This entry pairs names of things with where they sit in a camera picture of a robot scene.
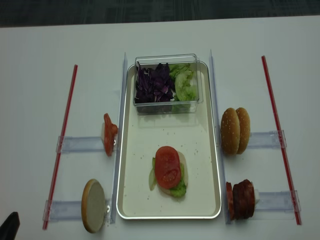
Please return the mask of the lower left clear holder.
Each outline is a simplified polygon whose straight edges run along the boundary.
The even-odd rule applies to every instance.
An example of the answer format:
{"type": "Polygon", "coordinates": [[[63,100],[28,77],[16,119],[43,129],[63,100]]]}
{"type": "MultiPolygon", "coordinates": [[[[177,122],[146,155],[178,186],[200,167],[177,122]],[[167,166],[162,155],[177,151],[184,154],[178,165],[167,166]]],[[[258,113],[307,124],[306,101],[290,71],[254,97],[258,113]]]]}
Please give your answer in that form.
{"type": "Polygon", "coordinates": [[[42,220],[44,222],[81,221],[82,201],[47,200],[42,220]]]}

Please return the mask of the right clear vertical rail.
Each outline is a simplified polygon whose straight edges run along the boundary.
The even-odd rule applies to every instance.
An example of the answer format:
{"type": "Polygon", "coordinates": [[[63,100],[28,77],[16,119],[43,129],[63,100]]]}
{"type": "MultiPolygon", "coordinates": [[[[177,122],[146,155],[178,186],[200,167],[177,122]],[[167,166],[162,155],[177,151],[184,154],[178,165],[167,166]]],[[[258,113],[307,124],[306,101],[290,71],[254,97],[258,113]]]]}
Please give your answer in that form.
{"type": "Polygon", "coordinates": [[[218,158],[218,168],[219,168],[219,182],[221,189],[221,201],[223,207],[223,214],[225,219],[225,224],[231,224],[230,213],[228,208],[227,190],[226,190],[226,177],[224,168],[224,155],[221,145],[221,134],[220,134],[220,115],[219,115],[219,104],[218,104],[218,93],[217,93],[217,82],[215,76],[215,63],[212,54],[212,50],[209,52],[209,71],[210,71],[210,93],[211,93],[211,105],[213,111],[213,126],[214,135],[216,142],[216,151],[218,158]]]}

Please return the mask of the clear plastic salad container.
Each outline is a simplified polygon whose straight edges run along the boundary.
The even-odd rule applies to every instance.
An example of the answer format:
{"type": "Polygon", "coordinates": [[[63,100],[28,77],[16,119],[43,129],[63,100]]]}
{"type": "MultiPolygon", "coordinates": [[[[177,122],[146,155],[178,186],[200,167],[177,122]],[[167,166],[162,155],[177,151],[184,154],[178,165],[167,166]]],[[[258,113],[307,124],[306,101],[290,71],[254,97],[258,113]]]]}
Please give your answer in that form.
{"type": "Polygon", "coordinates": [[[201,83],[193,53],[137,57],[133,105],[139,115],[192,113],[202,100],[201,83]]]}

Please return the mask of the lower right clear holder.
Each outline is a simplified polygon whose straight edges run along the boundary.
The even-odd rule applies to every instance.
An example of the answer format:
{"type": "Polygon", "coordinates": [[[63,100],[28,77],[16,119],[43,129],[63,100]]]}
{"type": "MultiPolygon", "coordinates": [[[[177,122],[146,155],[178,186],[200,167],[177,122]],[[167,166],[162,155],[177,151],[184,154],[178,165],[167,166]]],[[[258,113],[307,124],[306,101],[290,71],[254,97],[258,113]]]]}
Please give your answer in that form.
{"type": "Polygon", "coordinates": [[[297,191],[259,192],[260,201],[255,211],[299,212],[301,210],[297,191]]]}

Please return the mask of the red strip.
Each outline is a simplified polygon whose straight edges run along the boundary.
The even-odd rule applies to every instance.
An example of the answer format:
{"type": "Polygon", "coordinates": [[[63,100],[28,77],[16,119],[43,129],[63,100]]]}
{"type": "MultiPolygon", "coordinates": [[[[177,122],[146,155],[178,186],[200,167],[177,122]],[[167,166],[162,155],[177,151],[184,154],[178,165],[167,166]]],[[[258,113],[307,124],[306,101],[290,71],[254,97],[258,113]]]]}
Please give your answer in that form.
{"type": "Polygon", "coordinates": [[[279,119],[279,115],[278,115],[278,110],[277,110],[277,105],[276,105],[276,101],[275,101],[275,97],[274,97],[273,87],[272,87],[272,83],[271,83],[271,79],[270,79],[269,69],[268,69],[268,65],[267,65],[267,60],[264,55],[261,57],[261,61],[262,61],[262,65],[263,65],[264,75],[265,75],[265,79],[266,79],[266,84],[267,84],[267,88],[268,88],[271,106],[272,106],[275,125],[276,125],[276,129],[278,132],[278,138],[279,138],[279,142],[281,145],[281,153],[282,153],[285,173],[286,173],[286,177],[287,177],[287,182],[288,182],[288,186],[289,186],[289,190],[290,190],[290,194],[291,194],[291,200],[292,200],[292,204],[293,204],[293,208],[294,208],[294,216],[295,216],[296,224],[301,226],[302,225],[302,219],[301,219],[301,213],[300,213],[301,210],[299,209],[299,206],[298,206],[299,201],[298,201],[296,189],[294,186],[294,182],[293,182],[293,178],[292,178],[292,174],[291,174],[291,170],[290,170],[290,165],[289,165],[289,160],[288,160],[288,155],[287,155],[287,147],[285,144],[286,138],[285,138],[284,131],[282,130],[282,127],[281,127],[281,123],[280,123],[280,119],[279,119]]]}
{"type": "Polygon", "coordinates": [[[74,87],[75,87],[75,83],[76,83],[77,71],[78,71],[78,65],[75,64],[74,68],[73,68],[72,79],[71,79],[69,93],[68,93],[68,99],[67,99],[67,103],[66,103],[66,107],[65,107],[65,113],[64,113],[61,133],[60,133],[60,136],[57,141],[56,158],[55,158],[55,164],[54,164],[54,169],[53,169],[53,173],[52,173],[52,179],[51,179],[51,184],[50,184],[48,200],[47,200],[47,204],[44,208],[44,220],[43,220],[43,226],[42,226],[42,229],[44,231],[46,231],[48,228],[49,214],[50,214],[51,205],[52,205],[52,201],[53,201],[53,197],[54,197],[56,181],[57,181],[57,176],[58,176],[58,170],[59,170],[59,165],[60,165],[61,148],[63,145],[63,140],[64,140],[66,129],[67,129],[68,117],[69,117],[69,112],[70,112],[70,107],[71,107],[71,102],[72,102],[73,91],[74,91],[74,87]]]}

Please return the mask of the right red strip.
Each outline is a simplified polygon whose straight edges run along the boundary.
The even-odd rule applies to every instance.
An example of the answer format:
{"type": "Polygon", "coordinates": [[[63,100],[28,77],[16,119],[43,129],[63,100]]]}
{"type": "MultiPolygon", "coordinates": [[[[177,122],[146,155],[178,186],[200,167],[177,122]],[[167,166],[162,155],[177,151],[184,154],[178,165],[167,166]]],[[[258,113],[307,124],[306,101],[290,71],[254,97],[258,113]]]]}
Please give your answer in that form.
{"type": "Polygon", "coordinates": [[[293,208],[294,208],[294,216],[295,216],[296,224],[301,226],[302,225],[302,219],[301,219],[301,213],[300,213],[301,210],[299,209],[299,206],[298,206],[299,201],[298,201],[296,189],[294,186],[294,182],[293,182],[293,178],[292,178],[292,174],[291,174],[291,170],[290,170],[290,165],[289,165],[289,160],[288,160],[288,155],[287,155],[287,147],[285,144],[286,138],[285,138],[284,131],[282,130],[282,127],[281,127],[281,123],[280,123],[280,119],[279,119],[279,115],[278,115],[278,110],[277,110],[277,105],[276,105],[276,101],[275,101],[275,97],[274,97],[273,87],[272,87],[272,83],[271,83],[271,79],[270,79],[269,69],[268,69],[268,65],[267,65],[267,60],[264,55],[261,57],[261,61],[262,61],[262,65],[263,65],[264,75],[265,75],[265,79],[266,79],[266,84],[267,84],[267,88],[268,88],[271,106],[272,106],[275,125],[276,125],[276,129],[278,132],[278,138],[279,138],[279,142],[281,145],[281,153],[282,153],[285,173],[286,173],[286,177],[287,177],[287,182],[288,182],[288,186],[289,186],[289,190],[290,190],[290,194],[291,194],[291,200],[292,200],[292,204],[293,204],[293,208]]]}

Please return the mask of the tomato slice on burger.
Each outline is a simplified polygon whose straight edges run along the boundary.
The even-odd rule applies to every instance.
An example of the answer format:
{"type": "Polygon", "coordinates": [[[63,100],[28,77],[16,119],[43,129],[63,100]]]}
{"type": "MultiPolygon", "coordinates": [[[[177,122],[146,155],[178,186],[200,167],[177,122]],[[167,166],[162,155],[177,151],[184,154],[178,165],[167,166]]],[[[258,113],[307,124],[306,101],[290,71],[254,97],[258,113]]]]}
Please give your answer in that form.
{"type": "Polygon", "coordinates": [[[171,189],[181,180],[178,152],[171,146],[160,147],[155,154],[154,173],[157,183],[164,189],[171,189]]]}

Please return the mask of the white block behind patties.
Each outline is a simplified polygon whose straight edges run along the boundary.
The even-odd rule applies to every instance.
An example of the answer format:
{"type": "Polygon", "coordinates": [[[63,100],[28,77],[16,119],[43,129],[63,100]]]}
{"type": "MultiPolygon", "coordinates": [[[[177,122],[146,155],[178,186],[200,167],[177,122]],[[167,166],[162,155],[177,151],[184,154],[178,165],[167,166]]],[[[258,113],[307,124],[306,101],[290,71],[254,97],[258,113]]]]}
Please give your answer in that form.
{"type": "Polygon", "coordinates": [[[253,187],[253,193],[254,193],[254,204],[257,205],[258,202],[260,201],[260,193],[258,191],[258,189],[255,188],[254,184],[252,184],[252,187],[253,187]]]}

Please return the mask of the silver metal tray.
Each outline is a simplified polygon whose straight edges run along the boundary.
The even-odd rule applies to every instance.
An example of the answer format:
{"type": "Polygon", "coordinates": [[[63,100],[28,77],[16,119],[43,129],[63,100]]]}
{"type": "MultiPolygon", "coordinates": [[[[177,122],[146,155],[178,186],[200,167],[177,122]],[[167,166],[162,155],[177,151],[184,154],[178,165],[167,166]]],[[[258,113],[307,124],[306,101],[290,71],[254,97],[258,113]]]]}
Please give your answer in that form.
{"type": "Polygon", "coordinates": [[[127,70],[117,211],[133,219],[213,219],[221,211],[221,189],[208,67],[200,64],[203,101],[195,112],[139,115],[133,104],[135,67],[127,70]],[[188,171],[184,197],[158,187],[150,191],[149,174],[158,148],[181,152],[188,171]]]}

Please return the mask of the sesame bun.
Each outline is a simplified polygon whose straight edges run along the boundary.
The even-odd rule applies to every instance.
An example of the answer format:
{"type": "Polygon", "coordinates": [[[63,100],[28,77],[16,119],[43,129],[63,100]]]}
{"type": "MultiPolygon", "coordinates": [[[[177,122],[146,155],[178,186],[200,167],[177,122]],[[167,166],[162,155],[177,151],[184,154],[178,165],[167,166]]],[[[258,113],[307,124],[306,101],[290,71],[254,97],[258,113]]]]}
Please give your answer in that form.
{"type": "Polygon", "coordinates": [[[240,139],[237,154],[240,155],[246,150],[249,143],[251,135],[251,121],[250,116],[245,108],[239,107],[236,110],[236,113],[239,119],[240,126],[240,139]]]}
{"type": "Polygon", "coordinates": [[[240,144],[240,121],[234,108],[228,108],[220,124],[221,147],[225,154],[236,155],[240,144]]]}

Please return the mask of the left clear vertical rail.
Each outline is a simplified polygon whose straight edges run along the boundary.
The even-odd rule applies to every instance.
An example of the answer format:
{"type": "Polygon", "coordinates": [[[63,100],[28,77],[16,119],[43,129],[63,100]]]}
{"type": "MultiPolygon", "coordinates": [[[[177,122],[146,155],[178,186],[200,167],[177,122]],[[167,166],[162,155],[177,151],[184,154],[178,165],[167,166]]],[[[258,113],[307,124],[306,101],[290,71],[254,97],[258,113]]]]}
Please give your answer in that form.
{"type": "Polygon", "coordinates": [[[119,102],[119,117],[118,117],[118,134],[116,138],[115,158],[114,158],[114,170],[113,170],[113,186],[112,195],[110,200],[110,212],[109,223],[114,224],[116,222],[117,215],[117,196],[119,186],[119,172],[122,152],[122,139],[123,139],[123,124],[124,124],[124,112],[126,102],[126,90],[127,90],[127,70],[128,59],[126,52],[124,53],[124,59],[122,64],[122,82],[120,89],[120,102],[119,102]]]}

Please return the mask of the purple shredded cabbage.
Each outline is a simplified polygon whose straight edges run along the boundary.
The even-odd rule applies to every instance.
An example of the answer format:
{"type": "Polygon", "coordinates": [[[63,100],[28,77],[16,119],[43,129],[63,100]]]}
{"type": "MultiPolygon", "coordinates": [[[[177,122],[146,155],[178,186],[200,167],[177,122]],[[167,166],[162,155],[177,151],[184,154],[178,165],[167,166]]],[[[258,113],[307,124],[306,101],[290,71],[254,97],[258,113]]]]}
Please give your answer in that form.
{"type": "Polygon", "coordinates": [[[155,69],[137,63],[135,103],[170,102],[174,99],[175,84],[170,76],[169,64],[159,63],[155,69]]]}

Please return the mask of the clear holder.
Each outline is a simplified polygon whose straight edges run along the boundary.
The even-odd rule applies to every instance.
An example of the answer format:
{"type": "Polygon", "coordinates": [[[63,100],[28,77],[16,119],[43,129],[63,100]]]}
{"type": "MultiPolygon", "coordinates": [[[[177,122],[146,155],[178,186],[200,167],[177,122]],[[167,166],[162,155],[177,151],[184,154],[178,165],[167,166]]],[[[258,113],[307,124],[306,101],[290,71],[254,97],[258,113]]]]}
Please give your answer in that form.
{"type": "Polygon", "coordinates": [[[286,147],[286,137],[283,130],[251,132],[247,145],[248,149],[285,149],[286,147]]]}
{"type": "Polygon", "coordinates": [[[82,201],[47,200],[42,220],[44,222],[81,221],[82,201]]]}
{"type": "Polygon", "coordinates": [[[59,136],[56,145],[56,153],[89,153],[104,152],[105,146],[98,136],[72,137],[59,136]]]}
{"type": "Polygon", "coordinates": [[[299,212],[301,210],[297,191],[259,192],[260,201],[255,211],[299,212]]]}

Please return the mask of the rear sesame bun top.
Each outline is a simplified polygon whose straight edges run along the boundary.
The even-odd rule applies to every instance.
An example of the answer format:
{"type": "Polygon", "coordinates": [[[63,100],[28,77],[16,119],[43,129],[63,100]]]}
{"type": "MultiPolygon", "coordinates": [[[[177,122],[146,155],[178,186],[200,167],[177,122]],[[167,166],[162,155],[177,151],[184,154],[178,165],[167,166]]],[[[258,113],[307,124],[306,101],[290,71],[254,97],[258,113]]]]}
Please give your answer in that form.
{"type": "Polygon", "coordinates": [[[246,150],[249,143],[251,135],[251,121],[250,116],[245,108],[239,107],[236,110],[236,113],[239,119],[240,126],[240,139],[237,154],[240,155],[246,150]]]}

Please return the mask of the upper right clear holder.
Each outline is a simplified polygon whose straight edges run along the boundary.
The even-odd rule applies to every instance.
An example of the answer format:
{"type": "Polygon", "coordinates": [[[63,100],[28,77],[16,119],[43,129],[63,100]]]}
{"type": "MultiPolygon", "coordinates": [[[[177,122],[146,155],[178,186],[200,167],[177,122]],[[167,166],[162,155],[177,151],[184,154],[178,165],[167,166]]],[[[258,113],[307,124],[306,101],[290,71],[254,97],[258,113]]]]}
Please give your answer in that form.
{"type": "Polygon", "coordinates": [[[286,137],[283,130],[251,132],[247,145],[248,149],[285,149],[286,147],[286,137]]]}

